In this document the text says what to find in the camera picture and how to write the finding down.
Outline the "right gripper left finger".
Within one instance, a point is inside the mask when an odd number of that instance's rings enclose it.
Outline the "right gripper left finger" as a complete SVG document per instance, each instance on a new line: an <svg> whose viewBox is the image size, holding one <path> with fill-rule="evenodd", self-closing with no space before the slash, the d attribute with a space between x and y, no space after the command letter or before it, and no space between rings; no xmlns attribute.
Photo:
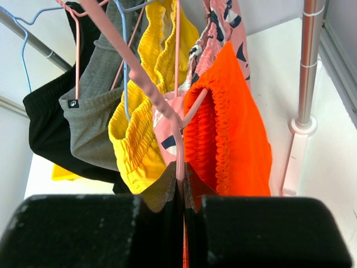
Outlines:
<svg viewBox="0 0 357 268"><path fill-rule="evenodd" d="M181 267L176 164L138 195L34 195L1 238L2 267Z"/></svg>

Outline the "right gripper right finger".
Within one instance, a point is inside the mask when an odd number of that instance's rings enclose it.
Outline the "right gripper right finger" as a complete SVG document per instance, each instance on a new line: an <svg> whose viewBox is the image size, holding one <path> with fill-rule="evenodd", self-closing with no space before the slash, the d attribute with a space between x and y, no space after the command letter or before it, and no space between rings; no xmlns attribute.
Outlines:
<svg viewBox="0 0 357 268"><path fill-rule="evenodd" d="M305 197L221 197L190 164L186 267L351 267L330 210Z"/></svg>

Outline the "orange shorts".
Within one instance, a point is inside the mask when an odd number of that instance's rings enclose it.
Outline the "orange shorts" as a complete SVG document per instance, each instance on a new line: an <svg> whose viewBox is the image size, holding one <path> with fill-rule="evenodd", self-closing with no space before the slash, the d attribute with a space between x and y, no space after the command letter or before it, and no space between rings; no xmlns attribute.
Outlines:
<svg viewBox="0 0 357 268"><path fill-rule="evenodd" d="M184 129L187 253L190 267L261 267L272 150L260 112L227 42L188 91Z"/></svg>

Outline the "yellow shorts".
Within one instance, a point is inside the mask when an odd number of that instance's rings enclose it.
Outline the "yellow shorts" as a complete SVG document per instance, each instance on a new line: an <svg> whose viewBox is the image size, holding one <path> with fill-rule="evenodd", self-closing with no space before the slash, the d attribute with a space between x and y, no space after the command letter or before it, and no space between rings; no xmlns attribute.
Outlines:
<svg viewBox="0 0 357 268"><path fill-rule="evenodd" d="M163 1L146 7L148 27L138 45L141 65L161 94L174 89L176 17L180 17L180 84L189 70L189 51L199 37L197 28L184 12L176 12L176 6L176 1ZM128 82L127 109L129 118L124 104L117 106L108 133L123 181L133 194L139 194L161 176L166 164L153 131L152 103L132 81Z"/></svg>

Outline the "pink hanger of orange shorts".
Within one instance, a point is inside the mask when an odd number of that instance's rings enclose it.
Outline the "pink hanger of orange shorts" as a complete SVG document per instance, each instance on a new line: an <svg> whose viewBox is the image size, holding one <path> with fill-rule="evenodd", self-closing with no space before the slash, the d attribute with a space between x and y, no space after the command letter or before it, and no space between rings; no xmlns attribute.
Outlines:
<svg viewBox="0 0 357 268"><path fill-rule="evenodd" d="M100 31L114 47L114 33L116 32L119 34L119 32L107 18L104 11L98 6L96 1L80 1L79 3L83 9L87 11L89 17L97 25L98 29L100 29ZM181 119L175 110L164 100L163 95L159 92L156 85L151 81L146 71L142 68L141 64L137 61L138 65L134 66L134 63L129 64L129 60L126 60L126 62L131 69L129 73L130 79L141 88L144 94L157 107L159 112L162 113L162 115L170 122L170 127L176 142L177 149L176 179L182 181L185 177L185 159L184 142L180 130L188 125L190 121L189 117L193 116L197 109L192 107L190 113L184 119Z"/></svg>

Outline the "grey shorts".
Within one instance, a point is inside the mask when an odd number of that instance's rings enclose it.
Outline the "grey shorts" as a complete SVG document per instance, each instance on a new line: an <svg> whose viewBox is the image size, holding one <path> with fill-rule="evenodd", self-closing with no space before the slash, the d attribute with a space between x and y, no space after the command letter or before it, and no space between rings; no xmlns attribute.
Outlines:
<svg viewBox="0 0 357 268"><path fill-rule="evenodd" d="M79 80L79 96L70 90L59 99L70 126L70 151L89 164L129 174L148 163L152 141L151 106L132 82L115 75L122 61L104 35Z"/></svg>

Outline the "black shorts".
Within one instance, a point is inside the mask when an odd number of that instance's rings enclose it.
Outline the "black shorts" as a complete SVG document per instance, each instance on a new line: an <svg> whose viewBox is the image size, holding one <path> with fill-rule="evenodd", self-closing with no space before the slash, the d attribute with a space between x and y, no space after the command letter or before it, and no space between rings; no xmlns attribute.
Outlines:
<svg viewBox="0 0 357 268"><path fill-rule="evenodd" d="M68 22L76 37L76 24L70 13ZM80 26L80 78L93 55L95 45L102 33L91 20L84 16L78 19ZM75 67L53 81L34 90L23 99L30 119L29 145L31 150L56 165L79 176L113 184L115 193L128 193L120 172L98 167L72 155L70 151L70 126L59 103L60 97L70 90L75 91Z"/></svg>

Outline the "pink patterned shorts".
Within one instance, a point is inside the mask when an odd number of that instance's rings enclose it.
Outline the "pink patterned shorts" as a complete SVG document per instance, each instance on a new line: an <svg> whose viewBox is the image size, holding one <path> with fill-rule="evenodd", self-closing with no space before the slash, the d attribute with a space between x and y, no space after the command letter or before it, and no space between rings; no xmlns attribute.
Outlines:
<svg viewBox="0 0 357 268"><path fill-rule="evenodd" d="M238 63L250 87L247 35L240 14L238 1L203 1L207 11L207 25L189 52L188 71L184 82L175 91L165 93L164 100L181 118L184 116L184 96L190 87L214 63L218 52L231 41ZM152 106L153 131L165 165L176 161L176 142L169 121Z"/></svg>

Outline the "blue hanger of yellow shorts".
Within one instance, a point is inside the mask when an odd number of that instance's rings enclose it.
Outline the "blue hanger of yellow shorts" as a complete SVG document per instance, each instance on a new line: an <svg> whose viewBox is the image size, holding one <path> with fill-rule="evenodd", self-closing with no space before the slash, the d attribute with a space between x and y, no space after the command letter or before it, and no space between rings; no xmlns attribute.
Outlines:
<svg viewBox="0 0 357 268"><path fill-rule="evenodd" d="M114 1L114 3L116 4L117 9L118 9L118 11L119 11L119 13L121 15L121 18L122 18L123 37L120 37L119 34L117 34L116 32L114 33L114 47L115 47L116 51L118 52L118 54L122 57L122 63L119 66L118 73L120 73L120 70L122 68L124 68L124 71L123 71L124 110L125 110L126 118L127 118L128 122L130 121L130 114L129 114L129 108L128 108L128 64L127 64L126 60L129 60L129 64L134 63L134 66L137 66L138 63L137 63L137 60L135 58L135 55L130 50L131 42L127 43L127 32L126 32L127 27L126 27L125 13L133 12L135 10L141 9L141 12L140 12L139 17L138 17L137 24L136 24L136 26L134 28L133 33L132 33L132 37L131 37L131 40L132 40L135 37L135 34L137 32L137 28L138 28L138 24L140 23L141 18L143 16L144 7L149 5L149 4L151 4L151 3L154 3L154 2L155 1L146 1L146 2L143 2L142 4L139 4L139 5L135 6L135 7L124 8L122 6L122 4L120 3L120 1Z"/></svg>

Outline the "pink hanger of grey shorts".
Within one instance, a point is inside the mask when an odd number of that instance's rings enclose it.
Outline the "pink hanger of grey shorts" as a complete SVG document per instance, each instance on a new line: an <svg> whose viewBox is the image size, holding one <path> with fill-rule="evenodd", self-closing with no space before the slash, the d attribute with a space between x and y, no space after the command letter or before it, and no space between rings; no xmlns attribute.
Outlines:
<svg viewBox="0 0 357 268"><path fill-rule="evenodd" d="M87 12L83 12L83 13L78 13L77 11L75 11L74 9L70 8L68 5L66 5L63 1L58 1L55 0L61 7L63 7L66 11L68 11L72 18L75 21L76 24L76 67L75 67L75 99L79 98L79 79L80 79L80 26L79 26L79 21L78 21L78 17L84 17L86 16L88 13ZM115 4L117 5L118 10L121 13L121 17L122 17L122 24L123 24L123 40L124 42L128 45L128 47L131 46L135 33L137 31L138 28L138 24L142 18L142 13L143 13L143 8L146 4L150 4L151 2L143 2L137 6L134 7L130 7L130 8L124 8L122 6L122 4L120 3L120 1L114 1ZM141 9L141 13L139 15L138 18L138 22L136 24L136 27L132 33L131 39L129 42L127 42L127 34L126 34L126 20L125 20L125 14L129 13L129 12L133 12L136 11L138 9Z"/></svg>

